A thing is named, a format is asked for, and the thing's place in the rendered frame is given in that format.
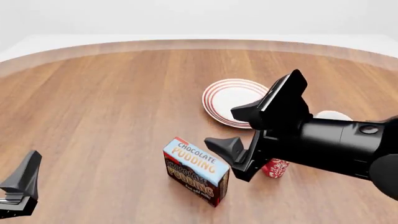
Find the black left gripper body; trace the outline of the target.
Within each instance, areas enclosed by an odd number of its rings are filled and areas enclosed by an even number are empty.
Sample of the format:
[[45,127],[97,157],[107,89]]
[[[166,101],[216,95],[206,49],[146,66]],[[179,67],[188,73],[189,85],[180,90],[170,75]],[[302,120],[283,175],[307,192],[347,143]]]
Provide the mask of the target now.
[[31,216],[37,205],[37,199],[23,193],[5,193],[0,198],[0,217]]

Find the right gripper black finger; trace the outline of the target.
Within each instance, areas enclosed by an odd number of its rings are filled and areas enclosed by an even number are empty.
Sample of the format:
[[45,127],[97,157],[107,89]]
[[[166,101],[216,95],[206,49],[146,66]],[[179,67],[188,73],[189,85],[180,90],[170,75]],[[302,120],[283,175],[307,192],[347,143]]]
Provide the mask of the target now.
[[249,123],[253,129],[265,129],[264,113],[261,111],[263,100],[257,100],[250,104],[237,106],[230,110],[237,121]]
[[228,164],[247,164],[249,151],[244,148],[240,138],[206,138],[205,145]]

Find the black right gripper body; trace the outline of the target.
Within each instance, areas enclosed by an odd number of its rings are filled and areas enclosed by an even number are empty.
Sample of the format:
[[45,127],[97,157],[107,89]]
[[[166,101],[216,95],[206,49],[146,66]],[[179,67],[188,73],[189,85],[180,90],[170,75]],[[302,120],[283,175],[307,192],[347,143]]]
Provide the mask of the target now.
[[249,182],[267,162],[265,140],[266,131],[256,130],[248,149],[245,149],[238,138],[238,156],[231,166],[234,176]]

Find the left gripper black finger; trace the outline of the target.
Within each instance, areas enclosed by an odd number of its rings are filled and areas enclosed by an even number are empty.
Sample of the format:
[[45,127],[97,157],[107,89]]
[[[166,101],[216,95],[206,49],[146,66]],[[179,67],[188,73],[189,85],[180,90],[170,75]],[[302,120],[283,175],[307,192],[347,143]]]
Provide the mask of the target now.
[[38,198],[37,181],[41,160],[39,152],[28,152],[17,169],[0,183],[0,189],[11,194]]

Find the white plate with red rings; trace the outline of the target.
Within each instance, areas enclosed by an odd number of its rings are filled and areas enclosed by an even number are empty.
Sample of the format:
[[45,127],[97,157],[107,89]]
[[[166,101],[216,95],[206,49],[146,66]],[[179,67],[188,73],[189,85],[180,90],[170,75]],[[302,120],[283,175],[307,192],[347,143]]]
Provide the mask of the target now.
[[234,128],[249,129],[249,123],[233,118],[231,109],[261,100],[268,87],[250,80],[229,78],[209,85],[202,94],[205,111],[216,121]]

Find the chocolate pudding box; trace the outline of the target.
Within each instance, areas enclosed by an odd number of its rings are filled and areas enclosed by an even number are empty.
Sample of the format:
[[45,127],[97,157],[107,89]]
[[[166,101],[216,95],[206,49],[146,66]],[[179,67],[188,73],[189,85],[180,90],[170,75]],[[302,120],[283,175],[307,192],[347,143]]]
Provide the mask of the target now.
[[217,207],[224,199],[230,167],[182,138],[163,148],[168,175],[204,201]]

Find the red patterned mug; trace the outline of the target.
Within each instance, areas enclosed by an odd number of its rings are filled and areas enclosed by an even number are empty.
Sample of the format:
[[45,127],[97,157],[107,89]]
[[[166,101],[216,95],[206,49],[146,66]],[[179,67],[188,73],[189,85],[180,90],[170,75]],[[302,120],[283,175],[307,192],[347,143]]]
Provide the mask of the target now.
[[261,170],[263,173],[272,179],[278,179],[282,177],[284,172],[289,166],[289,162],[280,159],[271,159],[269,160]]

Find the white mug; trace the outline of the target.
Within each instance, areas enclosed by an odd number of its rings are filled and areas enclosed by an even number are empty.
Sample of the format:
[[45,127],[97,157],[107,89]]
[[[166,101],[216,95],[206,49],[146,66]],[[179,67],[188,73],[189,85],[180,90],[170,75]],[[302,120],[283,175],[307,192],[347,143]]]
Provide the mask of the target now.
[[330,111],[330,110],[321,111],[321,112],[317,113],[316,115],[314,115],[314,118],[334,119],[334,120],[341,120],[341,121],[352,121],[353,120],[348,115],[345,115],[338,111]]

